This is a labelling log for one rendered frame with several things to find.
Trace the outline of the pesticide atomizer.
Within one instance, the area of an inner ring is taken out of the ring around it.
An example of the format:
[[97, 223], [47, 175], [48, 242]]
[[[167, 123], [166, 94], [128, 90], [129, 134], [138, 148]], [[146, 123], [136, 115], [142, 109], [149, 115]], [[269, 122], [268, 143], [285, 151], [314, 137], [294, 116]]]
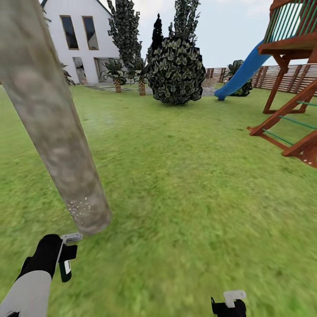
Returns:
[[62, 282], [67, 282], [71, 279], [71, 266], [70, 266], [70, 260], [59, 262], [59, 270], [61, 275]]

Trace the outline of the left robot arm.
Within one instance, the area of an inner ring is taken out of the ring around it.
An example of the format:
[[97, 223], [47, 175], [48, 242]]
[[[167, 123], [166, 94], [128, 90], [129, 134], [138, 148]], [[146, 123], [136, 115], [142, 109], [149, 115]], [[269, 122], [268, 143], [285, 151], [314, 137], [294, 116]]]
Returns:
[[76, 258], [82, 233], [45, 236], [32, 257], [22, 264], [20, 275], [0, 304], [0, 317], [46, 317], [52, 277], [59, 262]]

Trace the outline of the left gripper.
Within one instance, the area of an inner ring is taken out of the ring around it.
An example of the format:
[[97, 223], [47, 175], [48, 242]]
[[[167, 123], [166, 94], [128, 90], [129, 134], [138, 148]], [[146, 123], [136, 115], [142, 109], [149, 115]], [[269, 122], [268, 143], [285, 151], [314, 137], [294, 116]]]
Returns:
[[76, 258], [77, 245], [65, 246], [65, 251], [62, 257], [59, 258], [59, 262], [71, 260]]

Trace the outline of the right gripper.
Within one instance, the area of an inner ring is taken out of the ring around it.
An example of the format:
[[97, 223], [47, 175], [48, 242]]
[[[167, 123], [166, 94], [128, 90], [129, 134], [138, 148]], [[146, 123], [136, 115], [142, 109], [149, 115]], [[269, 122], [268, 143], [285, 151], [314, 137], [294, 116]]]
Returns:
[[234, 301], [235, 308], [228, 308], [225, 302], [215, 303], [213, 297], [211, 297], [213, 313], [217, 314], [217, 317], [246, 317], [245, 304], [241, 299]]

